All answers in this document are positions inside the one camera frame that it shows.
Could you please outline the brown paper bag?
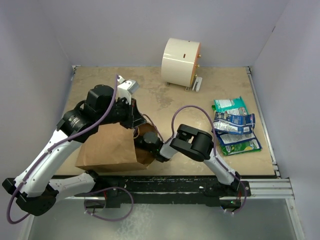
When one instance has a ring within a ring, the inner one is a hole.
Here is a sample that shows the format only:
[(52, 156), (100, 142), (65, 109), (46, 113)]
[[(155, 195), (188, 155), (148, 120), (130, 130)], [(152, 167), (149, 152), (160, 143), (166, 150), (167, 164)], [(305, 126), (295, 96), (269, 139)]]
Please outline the brown paper bag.
[(99, 173), (145, 170), (155, 157), (135, 147), (135, 140), (132, 129), (118, 123), (102, 125), (80, 147), (75, 166)]

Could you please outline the blue snack bag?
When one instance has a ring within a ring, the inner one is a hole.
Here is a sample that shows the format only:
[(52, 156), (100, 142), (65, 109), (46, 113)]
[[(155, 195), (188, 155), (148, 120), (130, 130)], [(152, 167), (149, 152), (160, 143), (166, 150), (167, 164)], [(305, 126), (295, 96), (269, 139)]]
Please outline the blue snack bag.
[(258, 138), (253, 132), (241, 135), (217, 132), (216, 135), (222, 153), (225, 156), (246, 152), (258, 152), (262, 149)]

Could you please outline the teal candy bag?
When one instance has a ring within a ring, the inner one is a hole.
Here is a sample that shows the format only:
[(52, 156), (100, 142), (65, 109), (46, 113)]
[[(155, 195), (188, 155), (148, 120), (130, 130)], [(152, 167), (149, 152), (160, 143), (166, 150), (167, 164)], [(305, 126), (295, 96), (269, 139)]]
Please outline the teal candy bag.
[(219, 113), (236, 116), (246, 116), (249, 114), (247, 106), (241, 96), (233, 99), (215, 99), (211, 108)]

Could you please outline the dark blue chips packet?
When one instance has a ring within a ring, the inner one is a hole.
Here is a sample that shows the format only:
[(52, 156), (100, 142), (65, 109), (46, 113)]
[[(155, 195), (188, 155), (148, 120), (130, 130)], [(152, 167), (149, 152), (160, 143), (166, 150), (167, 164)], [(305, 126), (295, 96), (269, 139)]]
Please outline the dark blue chips packet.
[(255, 114), (232, 115), (224, 112), (216, 112), (213, 120), (214, 129), (218, 132), (246, 135), (251, 134), (256, 125)]

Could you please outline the green white snack bag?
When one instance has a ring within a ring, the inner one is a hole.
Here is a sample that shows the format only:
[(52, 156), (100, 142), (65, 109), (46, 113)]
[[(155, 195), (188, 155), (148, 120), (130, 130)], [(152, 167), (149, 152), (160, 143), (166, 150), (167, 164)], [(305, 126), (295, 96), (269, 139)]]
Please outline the green white snack bag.
[(223, 155), (230, 156), (246, 152), (259, 152), (262, 149), (254, 133), (256, 116), (248, 114), (245, 107), (214, 110), (213, 127)]

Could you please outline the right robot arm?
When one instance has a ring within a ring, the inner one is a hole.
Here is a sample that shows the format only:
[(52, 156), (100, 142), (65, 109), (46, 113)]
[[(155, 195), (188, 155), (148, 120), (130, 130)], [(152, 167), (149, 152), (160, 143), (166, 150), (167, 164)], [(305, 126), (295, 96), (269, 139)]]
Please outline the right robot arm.
[(181, 124), (168, 142), (149, 131), (135, 135), (134, 145), (151, 153), (152, 157), (161, 163), (171, 160), (177, 153), (193, 161), (202, 162), (215, 174), (226, 195), (233, 196), (242, 190), (238, 195), (244, 198), (248, 196), (241, 176), (223, 160), (214, 147), (213, 137), (208, 132)]

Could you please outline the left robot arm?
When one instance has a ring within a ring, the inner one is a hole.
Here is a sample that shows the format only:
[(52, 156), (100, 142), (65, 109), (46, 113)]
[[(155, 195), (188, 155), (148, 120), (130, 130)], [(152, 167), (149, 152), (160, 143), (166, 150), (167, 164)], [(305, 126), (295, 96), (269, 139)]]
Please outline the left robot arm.
[(119, 123), (126, 129), (134, 129), (146, 123), (132, 97), (138, 89), (139, 85), (132, 80), (116, 89), (103, 84), (90, 89), (85, 100), (64, 114), (37, 159), (16, 178), (3, 181), (10, 201), (28, 215), (40, 216), (67, 197), (101, 194), (103, 184), (93, 170), (66, 179), (52, 180), (52, 177), (76, 149), (98, 132), (99, 126)]

